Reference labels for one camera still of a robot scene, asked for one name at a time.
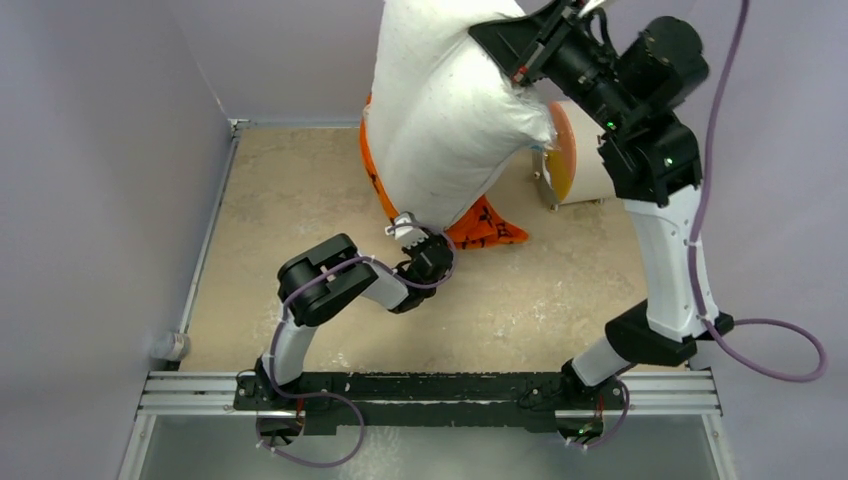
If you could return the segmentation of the orange patterned pillowcase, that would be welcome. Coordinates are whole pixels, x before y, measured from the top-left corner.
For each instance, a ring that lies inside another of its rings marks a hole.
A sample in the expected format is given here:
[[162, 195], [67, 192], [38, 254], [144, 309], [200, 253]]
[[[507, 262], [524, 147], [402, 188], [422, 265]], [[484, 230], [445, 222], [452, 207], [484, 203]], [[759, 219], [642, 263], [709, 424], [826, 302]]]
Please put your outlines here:
[[[394, 220], [399, 212], [387, 196], [378, 175], [367, 139], [366, 113], [371, 104], [372, 95], [366, 98], [359, 125], [359, 147], [363, 167], [376, 192], [378, 201], [389, 220]], [[480, 196], [458, 221], [446, 229], [449, 238], [461, 250], [492, 248], [499, 245], [522, 244], [529, 240], [529, 234], [499, 215], [486, 195]]]

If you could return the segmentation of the white pillow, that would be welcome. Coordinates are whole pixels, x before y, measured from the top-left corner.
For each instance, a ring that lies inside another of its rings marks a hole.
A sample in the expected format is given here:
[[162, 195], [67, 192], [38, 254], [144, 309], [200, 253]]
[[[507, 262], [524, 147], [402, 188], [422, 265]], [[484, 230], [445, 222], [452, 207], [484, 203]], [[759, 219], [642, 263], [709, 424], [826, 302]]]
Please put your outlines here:
[[554, 142], [537, 90], [513, 86], [469, 34], [524, 13], [515, 1], [384, 2], [362, 148], [389, 217], [451, 227], [516, 152]]

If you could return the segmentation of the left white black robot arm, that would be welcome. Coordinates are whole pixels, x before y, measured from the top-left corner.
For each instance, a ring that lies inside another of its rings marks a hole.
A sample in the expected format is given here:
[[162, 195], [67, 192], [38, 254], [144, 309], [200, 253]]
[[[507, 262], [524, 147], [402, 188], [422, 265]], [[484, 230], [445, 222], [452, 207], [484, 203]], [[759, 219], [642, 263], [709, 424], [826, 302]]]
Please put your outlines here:
[[268, 350], [256, 362], [259, 395], [272, 408], [292, 405], [306, 354], [317, 329], [354, 300], [366, 298], [394, 314], [418, 308], [452, 276], [455, 247], [441, 233], [423, 237], [391, 267], [362, 253], [352, 239], [337, 234], [286, 262], [277, 273], [280, 320]]

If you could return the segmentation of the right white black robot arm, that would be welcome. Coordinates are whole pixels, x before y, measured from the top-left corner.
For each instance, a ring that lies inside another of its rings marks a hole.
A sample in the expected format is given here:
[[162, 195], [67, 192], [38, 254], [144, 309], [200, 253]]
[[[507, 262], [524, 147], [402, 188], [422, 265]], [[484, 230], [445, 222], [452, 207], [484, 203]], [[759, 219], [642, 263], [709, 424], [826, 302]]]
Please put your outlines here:
[[712, 298], [701, 249], [700, 147], [675, 113], [709, 73], [696, 30], [660, 16], [617, 53], [603, 9], [553, 1], [473, 25], [469, 35], [512, 83], [550, 80], [602, 129], [598, 152], [637, 234], [647, 298], [563, 365], [564, 399], [584, 407], [627, 369], [681, 365], [699, 341], [730, 332], [733, 318]]

